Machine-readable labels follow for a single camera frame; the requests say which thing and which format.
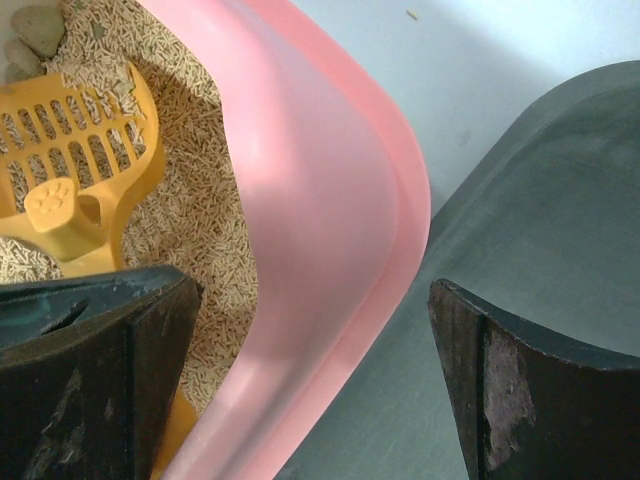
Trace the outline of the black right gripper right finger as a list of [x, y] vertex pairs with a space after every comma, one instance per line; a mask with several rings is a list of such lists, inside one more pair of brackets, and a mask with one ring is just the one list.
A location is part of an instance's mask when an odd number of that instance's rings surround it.
[[639, 359], [434, 281], [429, 318], [472, 479], [636, 479]]

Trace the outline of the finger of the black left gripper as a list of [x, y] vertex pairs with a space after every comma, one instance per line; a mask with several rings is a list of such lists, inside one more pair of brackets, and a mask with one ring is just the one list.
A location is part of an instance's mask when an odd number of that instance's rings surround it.
[[1, 343], [19, 345], [158, 294], [189, 277], [152, 266], [1, 287]]

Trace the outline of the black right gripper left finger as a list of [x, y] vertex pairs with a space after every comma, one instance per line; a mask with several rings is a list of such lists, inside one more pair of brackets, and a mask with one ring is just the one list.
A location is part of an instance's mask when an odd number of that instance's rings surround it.
[[19, 345], [1, 343], [2, 477], [149, 478], [201, 295], [189, 277]]

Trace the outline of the yellow litter scoop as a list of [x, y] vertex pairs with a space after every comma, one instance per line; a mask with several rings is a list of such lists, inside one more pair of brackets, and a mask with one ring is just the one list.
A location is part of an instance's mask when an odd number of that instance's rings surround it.
[[177, 386], [201, 287], [123, 266], [129, 218], [165, 170], [150, 89], [125, 71], [132, 115], [61, 74], [1, 90], [1, 234], [62, 274], [1, 289], [5, 479], [149, 479], [196, 420]]

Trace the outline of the dark grey plastic tray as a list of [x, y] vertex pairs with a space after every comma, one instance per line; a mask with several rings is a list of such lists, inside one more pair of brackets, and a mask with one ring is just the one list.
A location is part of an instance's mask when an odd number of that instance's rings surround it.
[[449, 280], [639, 359], [639, 65], [530, 105], [433, 219], [409, 293], [279, 471], [282, 479], [472, 479], [429, 318]]

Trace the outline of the pink litter box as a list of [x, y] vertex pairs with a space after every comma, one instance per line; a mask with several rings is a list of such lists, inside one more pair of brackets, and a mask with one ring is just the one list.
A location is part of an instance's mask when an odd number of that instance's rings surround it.
[[402, 112], [288, 1], [149, 1], [218, 88], [257, 309], [169, 479], [271, 479], [409, 289], [429, 180]]

